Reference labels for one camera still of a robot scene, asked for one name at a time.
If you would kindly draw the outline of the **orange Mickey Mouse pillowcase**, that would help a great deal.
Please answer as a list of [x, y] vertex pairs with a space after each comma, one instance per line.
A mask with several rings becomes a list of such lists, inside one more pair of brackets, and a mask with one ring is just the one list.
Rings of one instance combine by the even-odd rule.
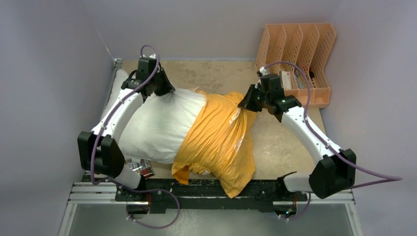
[[206, 104], [185, 136], [171, 173], [179, 183], [188, 185], [191, 172], [209, 172], [232, 199], [256, 171], [250, 132], [257, 113], [238, 107], [244, 97], [239, 92], [198, 93], [205, 97]]

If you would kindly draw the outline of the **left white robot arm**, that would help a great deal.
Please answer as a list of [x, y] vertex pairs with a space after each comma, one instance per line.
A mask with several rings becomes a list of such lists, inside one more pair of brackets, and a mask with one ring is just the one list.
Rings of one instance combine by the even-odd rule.
[[82, 131], [78, 138], [78, 150], [82, 169], [102, 174], [128, 188], [127, 194], [134, 201], [145, 198], [146, 187], [141, 184], [141, 175], [125, 163], [118, 141], [134, 113], [151, 95], [166, 95], [174, 92], [161, 66], [160, 57], [153, 54], [139, 58], [138, 67], [121, 83], [116, 100], [104, 118], [91, 131]]

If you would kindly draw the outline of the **peach plastic file organizer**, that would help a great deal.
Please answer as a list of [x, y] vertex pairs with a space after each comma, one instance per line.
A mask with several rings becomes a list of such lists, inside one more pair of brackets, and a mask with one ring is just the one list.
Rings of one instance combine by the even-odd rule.
[[336, 39], [330, 23], [266, 24], [262, 33], [256, 67], [289, 72], [291, 86], [286, 95], [302, 104], [324, 108], [330, 103], [331, 89], [324, 71]]

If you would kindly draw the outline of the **white pillow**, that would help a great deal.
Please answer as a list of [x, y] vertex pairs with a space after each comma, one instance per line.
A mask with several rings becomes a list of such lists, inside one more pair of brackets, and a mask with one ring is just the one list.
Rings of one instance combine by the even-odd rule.
[[124, 158], [172, 164], [205, 104], [204, 95], [184, 88], [163, 96], [152, 94], [121, 134], [118, 146]]

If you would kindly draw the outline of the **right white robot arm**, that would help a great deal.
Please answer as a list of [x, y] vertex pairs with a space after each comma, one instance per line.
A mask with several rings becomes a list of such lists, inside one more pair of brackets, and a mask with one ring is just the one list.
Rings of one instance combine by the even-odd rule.
[[276, 193], [282, 200], [295, 192], [313, 193], [325, 199], [355, 183], [356, 154], [342, 149], [310, 121], [305, 108], [293, 95], [285, 95], [277, 74], [260, 77], [252, 84], [238, 107], [252, 112], [266, 109], [287, 126], [310, 154], [315, 168], [309, 174], [291, 172], [277, 179]]

